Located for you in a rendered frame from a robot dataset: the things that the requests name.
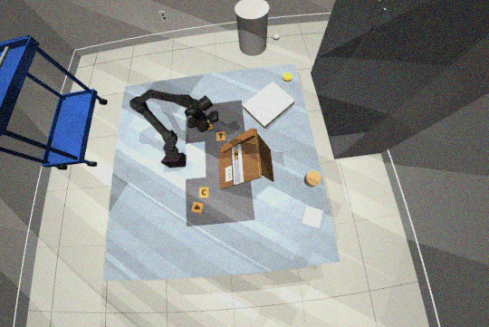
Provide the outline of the brown board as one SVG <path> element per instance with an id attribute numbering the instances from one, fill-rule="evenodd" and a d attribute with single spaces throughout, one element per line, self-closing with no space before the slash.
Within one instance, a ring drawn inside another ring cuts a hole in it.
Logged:
<path id="1" fill-rule="evenodd" d="M 238 148 L 238 159 L 234 150 Z M 264 176 L 272 182 L 271 150 L 257 133 L 249 129 L 221 146 L 218 151 L 219 189 L 230 188 Z M 232 180 L 225 182 L 225 168 L 232 166 Z"/>

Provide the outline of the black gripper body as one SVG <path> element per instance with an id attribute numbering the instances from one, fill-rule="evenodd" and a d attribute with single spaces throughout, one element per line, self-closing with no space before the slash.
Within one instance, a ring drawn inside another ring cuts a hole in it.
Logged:
<path id="1" fill-rule="evenodd" d="M 194 128 L 196 126 L 196 123 L 195 123 L 195 120 L 200 120 L 200 119 L 206 119 L 206 120 L 210 120 L 212 122 L 216 122 L 216 121 L 219 121 L 218 119 L 218 112 L 217 111 L 210 111 L 210 113 L 208 115 L 206 115 L 204 112 L 201 111 L 201 115 L 198 117 L 198 118 L 194 118 L 194 117 L 191 117 L 191 118 L 188 118 L 188 127 L 190 129 Z"/>

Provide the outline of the grey cylindrical container with tan lid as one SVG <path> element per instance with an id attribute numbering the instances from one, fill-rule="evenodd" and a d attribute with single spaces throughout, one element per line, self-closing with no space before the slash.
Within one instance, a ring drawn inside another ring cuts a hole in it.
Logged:
<path id="1" fill-rule="evenodd" d="M 320 183 L 321 176 L 318 173 L 318 171 L 314 170 L 312 172 L 309 172 L 306 176 L 304 176 L 303 180 L 308 187 L 314 187 Z"/>

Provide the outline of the beige rectangular block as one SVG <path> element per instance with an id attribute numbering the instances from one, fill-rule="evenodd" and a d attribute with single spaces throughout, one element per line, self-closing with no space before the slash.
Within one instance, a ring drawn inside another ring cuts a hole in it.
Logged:
<path id="1" fill-rule="evenodd" d="M 294 102 L 275 82 L 271 82 L 245 102 L 243 108 L 265 129 Z"/>

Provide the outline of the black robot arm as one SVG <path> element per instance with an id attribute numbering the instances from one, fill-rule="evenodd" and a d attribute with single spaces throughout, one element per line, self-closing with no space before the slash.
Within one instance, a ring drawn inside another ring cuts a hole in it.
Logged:
<path id="1" fill-rule="evenodd" d="M 147 106 L 146 101 L 153 98 L 163 101 L 171 101 L 179 106 L 188 108 L 185 110 L 185 114 L 187 116 L 191 114 L 195 119 L 201 115 L 201 111 L 207 110 L 213 106 L 213 104 L 206 96 L 198 101 L 192 99 L 192 97 L 189 95 L 172 94 L 168 92 L 153 91 L 151 89 L 130 100 L 129 106 L 136 112 L 142 114 L 144 118 L 161 134 L 163 140 L 166 142 L 163 150 L 166 152 L 167 161 L 178 159 L 179 154 L 175 146 L 177 144 L 177 134 L 173 130 L 168 130 Z M 195 123 L 197 125 L 198 132 L 206 131 L 209 127 L 209 123 L 206 122 L 206 119 L 195 120 Z"/>

